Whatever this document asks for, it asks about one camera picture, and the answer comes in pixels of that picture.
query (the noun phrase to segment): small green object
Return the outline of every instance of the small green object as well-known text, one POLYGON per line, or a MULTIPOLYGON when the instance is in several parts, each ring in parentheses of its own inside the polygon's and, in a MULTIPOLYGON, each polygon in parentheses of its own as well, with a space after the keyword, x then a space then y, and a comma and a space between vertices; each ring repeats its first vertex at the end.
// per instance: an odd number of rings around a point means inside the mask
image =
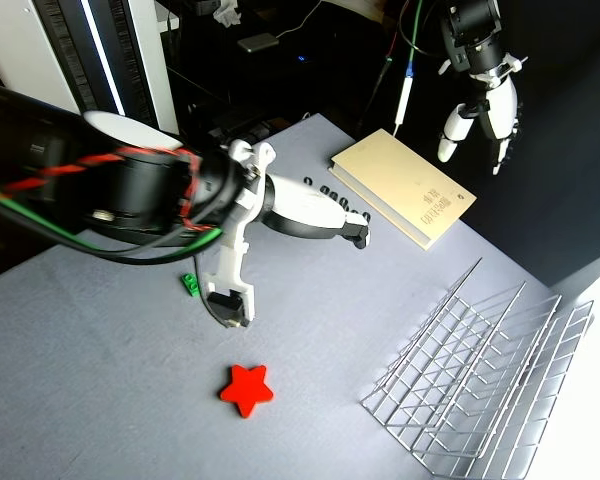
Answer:
POLYGON ((187 288, 192 297, 200 295, 200 288, 198 287, 198 279, 192 273, 187 273, 182 276, 182 283, 187 288))

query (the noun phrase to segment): book cover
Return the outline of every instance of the book cover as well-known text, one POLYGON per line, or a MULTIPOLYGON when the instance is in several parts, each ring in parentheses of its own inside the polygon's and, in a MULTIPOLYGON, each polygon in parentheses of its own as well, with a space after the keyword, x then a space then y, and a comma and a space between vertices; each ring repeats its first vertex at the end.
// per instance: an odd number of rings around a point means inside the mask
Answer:
POLYGON ((331 172, 425 250, 476 197, 384 130, 333 157, 331 172))

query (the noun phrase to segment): red toy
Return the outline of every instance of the red toy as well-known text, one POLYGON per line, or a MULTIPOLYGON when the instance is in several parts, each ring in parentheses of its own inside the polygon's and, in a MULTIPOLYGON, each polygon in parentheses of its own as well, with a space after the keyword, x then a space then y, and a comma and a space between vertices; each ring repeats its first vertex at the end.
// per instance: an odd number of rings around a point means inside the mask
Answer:
POLYGON ((237 404, 240 415, 249 418, 256 403, 273 399, 273 392, 264 383, 266 373, 264 365, 251 370, 234 365, 231 367, 231 384, 220 393, 220 398, 237 404))

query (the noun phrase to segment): tabletop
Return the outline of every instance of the tabletop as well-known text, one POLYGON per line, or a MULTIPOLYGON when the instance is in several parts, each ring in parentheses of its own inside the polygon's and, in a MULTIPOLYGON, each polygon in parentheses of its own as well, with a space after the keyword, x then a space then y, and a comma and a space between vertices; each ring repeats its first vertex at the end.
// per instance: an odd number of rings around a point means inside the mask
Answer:
POLYGON ((369 247, 250 226, 246 329, 185 291, 190 261, 122 266, 55 247, 1 275, 0 479, 429 477, 359 400, 478 258, 476 298, 523 280, 528 302, 550 292, 462 222, 423 251, 327 171, 353 140, 324 117, 269 141, 271 173, 371 214, 369 247), (218 398, 233 364, 266 365, 275 392, 249 419, 218 398))

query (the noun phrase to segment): metal wire rack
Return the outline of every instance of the metal wire rack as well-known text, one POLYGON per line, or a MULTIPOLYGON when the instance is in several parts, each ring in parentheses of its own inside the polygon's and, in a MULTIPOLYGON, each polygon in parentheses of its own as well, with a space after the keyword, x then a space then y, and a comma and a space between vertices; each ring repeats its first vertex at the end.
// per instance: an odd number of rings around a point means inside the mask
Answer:
POLYGON ((468 302, 479 263, 361 403, 438 478, 523 479, 593 303, 558 317, 560 296, 516 310, 525 283, 468 302))

